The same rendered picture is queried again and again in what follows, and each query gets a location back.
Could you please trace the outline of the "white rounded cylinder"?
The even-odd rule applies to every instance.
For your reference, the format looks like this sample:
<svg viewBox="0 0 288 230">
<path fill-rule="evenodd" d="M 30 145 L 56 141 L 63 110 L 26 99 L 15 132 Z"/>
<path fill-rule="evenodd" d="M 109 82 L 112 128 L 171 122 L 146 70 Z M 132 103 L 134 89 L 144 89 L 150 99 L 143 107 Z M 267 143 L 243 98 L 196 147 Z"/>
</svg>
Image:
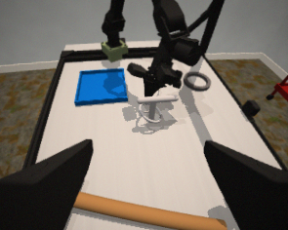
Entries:
<svg viewBox="0 0 288 230">
<path fill-rule="evenodd" d="M 159 102 L 172 102 L 178 101 L 179 97 L 177 95 L 173 96 L 146 96 L 146 97 L 139 97 L 137 99 L 138 104 L 147 104 L 147 103 L 159 103 Z"/>
</svg>

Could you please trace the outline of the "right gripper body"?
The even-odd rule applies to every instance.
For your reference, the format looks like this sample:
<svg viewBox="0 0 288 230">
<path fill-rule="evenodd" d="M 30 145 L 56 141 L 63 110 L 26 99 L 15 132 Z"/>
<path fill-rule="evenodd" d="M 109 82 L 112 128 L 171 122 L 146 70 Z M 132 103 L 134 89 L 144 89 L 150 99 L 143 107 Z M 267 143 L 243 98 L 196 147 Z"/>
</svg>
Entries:
<svg viewBox="0 0 288 230">
<path fill-rule="evenodd" d="M 129 63 L 128 67 L 127 67 L 127 71 L 135 77 L 139 77 L 139 78 L 145 78 L 147 81 L 153 82 L 154 79 L 155 81 L 157 81 L 159 84 L 162 84 L 158 81 L 157 75 L 152 73 L 152 69 L 154 67 L 154 65 L 161 59 L 164 59 L 164 63 L 169 64 L 169 62 L 172 62 L 172 58 L 171 57 L 166 57 L 162 54 L 159 53 L 155 53 L 155 55 L 152 55 L 153 57 L 153 61 L 151 63 L 151 66 L 148 67 L 148 70 L 145 70 L 145 68 L 143 68 L 141 65 L 135 64 L 135 63 Z M 165 85 L 165 84 L 162 84 Z M 182 81 L 180 80 L 179 83 L 174 82 L 173 84 L 174 88 L 179 89 L 182 85 Z"/>
</svg>

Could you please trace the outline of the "blue square tray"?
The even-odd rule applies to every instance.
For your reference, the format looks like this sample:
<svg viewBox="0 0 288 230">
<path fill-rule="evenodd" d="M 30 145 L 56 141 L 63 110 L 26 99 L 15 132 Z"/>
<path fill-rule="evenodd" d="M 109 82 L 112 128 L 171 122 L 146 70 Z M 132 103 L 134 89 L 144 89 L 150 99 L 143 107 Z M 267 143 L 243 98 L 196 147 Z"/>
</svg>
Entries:
<svg viewBox="0 0 288 230">
<path fill-rule="evenodd" d="M 80 71 L 75 106 L 124 101 L 128 101 L 124 68 Z"/>
</svg>

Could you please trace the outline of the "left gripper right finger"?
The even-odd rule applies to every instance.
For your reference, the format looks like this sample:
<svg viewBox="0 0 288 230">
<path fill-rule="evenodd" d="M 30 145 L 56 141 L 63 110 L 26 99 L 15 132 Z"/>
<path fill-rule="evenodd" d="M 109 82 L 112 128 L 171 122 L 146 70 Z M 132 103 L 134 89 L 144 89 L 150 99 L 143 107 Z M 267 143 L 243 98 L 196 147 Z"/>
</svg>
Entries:
<svg viewBox="0 0 288 230">
<path fill-rule="evenodd" d="M 240 230 L 288 230 L 288 172 L 213 140 L 203 152 Z"/>
</svg>

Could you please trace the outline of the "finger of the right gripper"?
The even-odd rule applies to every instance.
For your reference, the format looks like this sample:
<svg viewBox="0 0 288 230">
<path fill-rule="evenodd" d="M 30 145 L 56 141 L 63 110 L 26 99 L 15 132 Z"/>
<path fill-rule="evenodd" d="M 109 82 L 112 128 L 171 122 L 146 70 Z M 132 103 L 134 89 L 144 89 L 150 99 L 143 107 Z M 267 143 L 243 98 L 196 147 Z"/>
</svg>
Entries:
<svg viewBox="0 0 288 230">
<path fill-rule="evenodd" d="M 151 87 L 150 93 L 148 96 L 153 96 L 159 89 L 166 88 L 166 85 L 159 84 L 157 81 L 153 81 L 155 84 Z"/>
<path fill-rule="evenodd" d="M 154 82 L 147 81 L 144 77 L 143 79 L 144 79 L 144 97 L 146 97 L 149 95 L 151 87 L 154 85 Z"/>
</svg>

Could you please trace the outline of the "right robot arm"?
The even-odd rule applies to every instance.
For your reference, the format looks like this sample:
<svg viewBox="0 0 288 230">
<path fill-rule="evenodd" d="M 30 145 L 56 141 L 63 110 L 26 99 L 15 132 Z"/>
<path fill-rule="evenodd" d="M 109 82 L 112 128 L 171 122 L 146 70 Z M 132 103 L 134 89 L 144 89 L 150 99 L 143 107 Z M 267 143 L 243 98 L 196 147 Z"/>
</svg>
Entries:
<svg viewBox="0 0 288 230">
<path fill-rule="evenodd" d="M 111 0 L 110 9 L 104 17 L 102 31 L 107 35 L 108 42 L 105 43 L 111 49 L 123 45 L 119 39 L 119 32 L 123 31 L 125 24 L 122 15 L 124 1 Z M 190 34 L 180 5 L 175 0 L 151 1 L 154 23 L 159 32 L 157 35 L 162 37 L 156 52 L 188 66 L 194 66 L 201 58 L 201 47 L 198 45 L 199 40 L 187 38 Z M 170 34 L 178 30 L 180 32 Z M 182 71 L 174 70 L 172 66 L 173 62 L 166 64 L 161 58 L 151 72 L 157 75 L 160 83 L 172 86 L 174 82 L 179 83 L 183 76 Z"/>
</svg>

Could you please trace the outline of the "black rubber mallet with wooden handle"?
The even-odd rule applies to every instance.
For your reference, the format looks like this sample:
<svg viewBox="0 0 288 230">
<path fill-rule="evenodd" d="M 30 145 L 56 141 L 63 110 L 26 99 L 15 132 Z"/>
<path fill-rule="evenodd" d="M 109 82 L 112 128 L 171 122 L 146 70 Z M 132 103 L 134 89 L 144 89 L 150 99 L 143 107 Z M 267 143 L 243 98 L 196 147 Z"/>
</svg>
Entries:
<svg viewBox="0 0 288 230">
<path fill-rule="evenodd" d="M 80 191 L 73 207 L 176 230 L 226 230 L 226 222 L 217 218 L 166 211 Z"/>
</svg>

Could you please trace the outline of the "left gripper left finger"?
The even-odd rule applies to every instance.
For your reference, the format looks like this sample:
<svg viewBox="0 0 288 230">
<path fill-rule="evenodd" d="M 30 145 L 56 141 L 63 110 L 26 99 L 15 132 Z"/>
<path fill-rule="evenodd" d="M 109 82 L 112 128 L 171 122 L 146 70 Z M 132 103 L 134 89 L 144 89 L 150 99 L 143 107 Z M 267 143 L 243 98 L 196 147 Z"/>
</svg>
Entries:
<svg viewBox="0 0 288 230">
<path fill-rule="evenodd" d="M 94 148 L 84 139 L 0 178 L 0 230 L 63 230 Z"/>
</svg>

